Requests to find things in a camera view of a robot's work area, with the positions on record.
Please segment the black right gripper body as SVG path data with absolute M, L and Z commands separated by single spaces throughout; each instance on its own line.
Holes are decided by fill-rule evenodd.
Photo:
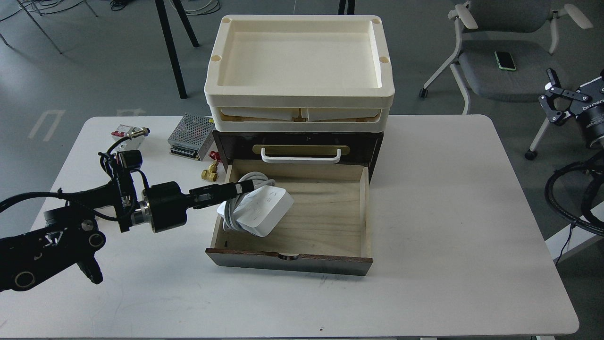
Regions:
M 580 97 L 589 96 L 586 102 L 573 100 L 569 112 L 574 115 L 583 142 L 588 149 L 598 149 L 603 146 L 604 135 L 604 95 L 603 75 L 582 84 L 577 92 Z

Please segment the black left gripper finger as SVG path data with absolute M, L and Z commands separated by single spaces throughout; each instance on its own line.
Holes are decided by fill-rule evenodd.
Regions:
M 191 189 L 188 194 L 188 207 L 202 209 L 214 206 L 254 190 L 253 181 L 213 184 L 206 187 L 194 188 Z

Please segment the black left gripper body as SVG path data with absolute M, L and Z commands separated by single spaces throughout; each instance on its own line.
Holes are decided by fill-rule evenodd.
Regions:
M 175 181 L 144 189 L 143 198 L 147 202 L 151 229 L 155 234 L 187 223 L 191 197 L 183 194 Z

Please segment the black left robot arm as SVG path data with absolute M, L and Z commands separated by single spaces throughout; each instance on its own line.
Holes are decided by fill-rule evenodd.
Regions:
M 153 232 L 162 232 L 187 222 L 187 209 L 202 209 L 254 191 L 251 180 L 239 183 L 213 184 L 194 188 L 187 195 L 171 181 L 143 191 L 143 200 L 136 200 L 131 188 L 127 191 L 134 206 L 132 215 L 120 222 L 122 230 L 149 222 Z M 97 207 L 122 207 L 122 195 L 110 182 L 89 191 L 62 192 L 60 197 L 69 206 L 46 211 L 45 228 L 1 240 L 1 290 L 22 292 L 34 288 L 57 273 L 78 264 L 95 284 L 103 280 L 94 254 L 106 243 L 99 230 L 93 210 Z

